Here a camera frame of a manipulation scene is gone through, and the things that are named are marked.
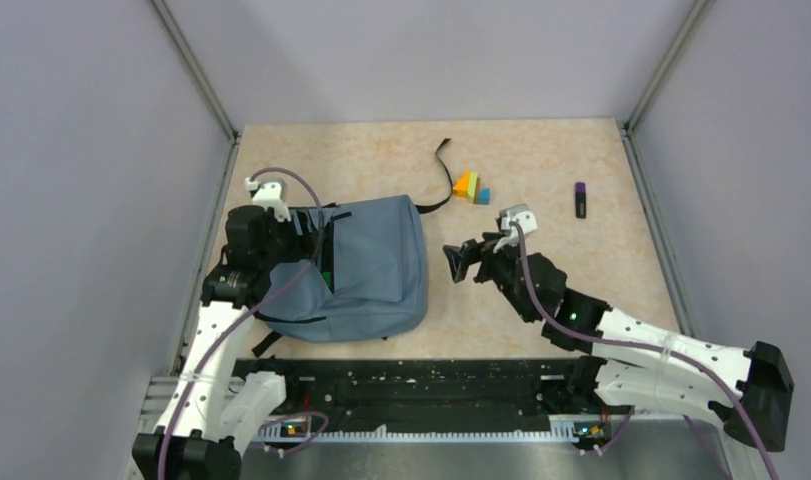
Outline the blue student backpack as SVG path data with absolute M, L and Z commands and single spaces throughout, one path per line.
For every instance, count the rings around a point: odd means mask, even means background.
M 270 333 L 252 352 L 278 339 L 312 343 L 386 339 L 416 328 L 428 309 L 428 257 L 421 217 L 444 200 L 416 205 L 407 195 L 330 204 L 322 255 L 333 260 L 334 291 L 317 263 L 282 263 L 269 274 L 266 305 L 255 316 Z

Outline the purple highlighter marker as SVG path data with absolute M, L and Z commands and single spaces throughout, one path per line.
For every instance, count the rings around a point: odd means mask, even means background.
M 584 182 L 577 182 L 574 188 L 575 215 L 578 219 L 587 217 L 587 192 Z

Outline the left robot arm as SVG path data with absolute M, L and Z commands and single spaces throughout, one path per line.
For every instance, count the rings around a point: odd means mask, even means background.
M 320 208 L 241 206 L 229 211 L 226 242 L 201 289 L 198 324 L 177 383 L 132 457 L 146 479 L 237 479 L 266 418 L 300 404 L 287 376 L 254 373 L 229 393 L 238 352 L 256 313 L 316 263 L 327 230 Z

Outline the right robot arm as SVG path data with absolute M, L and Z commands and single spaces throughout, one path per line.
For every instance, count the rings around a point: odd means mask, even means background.
M 747 446 L 786 447 L 794 381 L 782 351 L 709 343 L 636 319 L 567 285 L 566 273 L 540 253 L 499 244 L 498 233 L 442 251 L 454 282 L 470 266 L 525 322 L 540 321 L 553 345 L 584 357 L 567 385 L 570 404 L 653 408 L 698 418 Z

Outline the coloured sticky note stack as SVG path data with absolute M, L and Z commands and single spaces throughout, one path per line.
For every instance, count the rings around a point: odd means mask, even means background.
M 491 190 L 482 186 L 482 177 L 474 171 L 463 173 L 453 185 L 452 195 L 473 205 L 489 205 L 491 201 Z

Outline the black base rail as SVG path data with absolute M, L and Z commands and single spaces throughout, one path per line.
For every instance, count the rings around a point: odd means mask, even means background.
M 278 416 L 318 411 L 328 434 L 547 432 L 560 415 L 611 420 L 626 406 L 576 395 L 573 359 L 240 360 L 233 376 L 260 371 L 286 381 Z

